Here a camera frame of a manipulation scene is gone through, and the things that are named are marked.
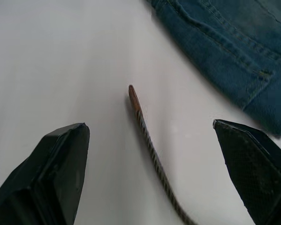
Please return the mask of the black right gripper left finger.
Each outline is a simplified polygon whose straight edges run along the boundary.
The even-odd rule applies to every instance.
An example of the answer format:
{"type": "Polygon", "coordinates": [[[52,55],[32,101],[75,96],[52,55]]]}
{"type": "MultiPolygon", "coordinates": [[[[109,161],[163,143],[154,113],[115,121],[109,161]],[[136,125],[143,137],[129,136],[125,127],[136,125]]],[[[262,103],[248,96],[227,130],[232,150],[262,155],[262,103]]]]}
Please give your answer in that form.
{"type": "Polygon", "coordinates": [[[84,185],[90,130],[46,134],[0,187],[0,225],[72,225],[84,185]]]}

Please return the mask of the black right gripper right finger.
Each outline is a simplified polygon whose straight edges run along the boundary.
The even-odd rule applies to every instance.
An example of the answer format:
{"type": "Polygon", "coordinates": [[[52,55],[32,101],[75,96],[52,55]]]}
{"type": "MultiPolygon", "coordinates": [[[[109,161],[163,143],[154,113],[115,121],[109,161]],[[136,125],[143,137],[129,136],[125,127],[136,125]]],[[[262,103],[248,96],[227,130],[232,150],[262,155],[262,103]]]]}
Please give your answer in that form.
{"type": "Polygon", "coordinates": [[[214,120],[229,176],[257,225],[281,225],[281,149],[261,130],[214,120]]]}

